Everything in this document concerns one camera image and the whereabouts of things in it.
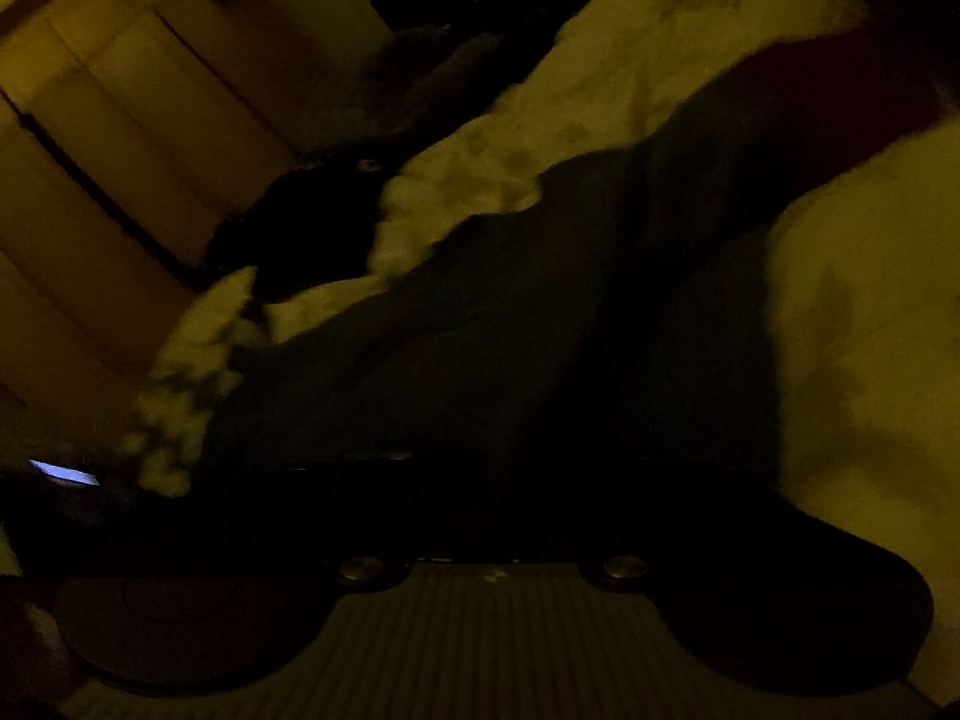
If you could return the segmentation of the large dark garment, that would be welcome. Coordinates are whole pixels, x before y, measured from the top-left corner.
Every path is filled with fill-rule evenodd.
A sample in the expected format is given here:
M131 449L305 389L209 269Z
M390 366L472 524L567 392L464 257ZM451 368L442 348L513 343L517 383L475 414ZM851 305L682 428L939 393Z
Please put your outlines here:
M770 232L941 110L918 41L872 23L757 50L252 353L190 488L366 553L617 551L750 518L781 486Z

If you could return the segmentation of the glowing blue screen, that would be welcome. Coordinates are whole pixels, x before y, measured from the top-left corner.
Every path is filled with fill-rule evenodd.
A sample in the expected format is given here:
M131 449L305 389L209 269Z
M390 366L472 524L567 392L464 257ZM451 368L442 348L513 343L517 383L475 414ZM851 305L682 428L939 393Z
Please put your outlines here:
M98 488L99 486L99 481L91 473L76 470L70 466L53 465L36 458L32 458L29 465L44 478L59 486L73 486L73 488Z

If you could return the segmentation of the white patterned duvet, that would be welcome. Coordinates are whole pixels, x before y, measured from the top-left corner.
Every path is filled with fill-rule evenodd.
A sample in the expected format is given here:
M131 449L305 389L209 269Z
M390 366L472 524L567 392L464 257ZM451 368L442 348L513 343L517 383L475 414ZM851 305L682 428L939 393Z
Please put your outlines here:
M293 177L322 216L288 227L273 257L242 255L185 312L122 440L125 477L199 497L206 428L252 353L384 293L473 216L534 206L552 167L651 137L757 50L871 23L918 41L942 110L802 195L770 232L779 495L903 557L934 605L957 605L958 0L592 0L522 83L384 187L363 277L334 254L355 189ZM957 616L934 616L912 673L926 688L955 683L957 655Z

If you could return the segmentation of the wooden wardrobe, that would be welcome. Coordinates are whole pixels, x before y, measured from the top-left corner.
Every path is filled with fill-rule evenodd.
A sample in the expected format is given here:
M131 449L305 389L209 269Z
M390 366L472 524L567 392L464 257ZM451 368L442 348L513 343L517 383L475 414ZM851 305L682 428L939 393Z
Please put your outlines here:
M2 0L2 380L109 447L229 211L363 130L368 0Z

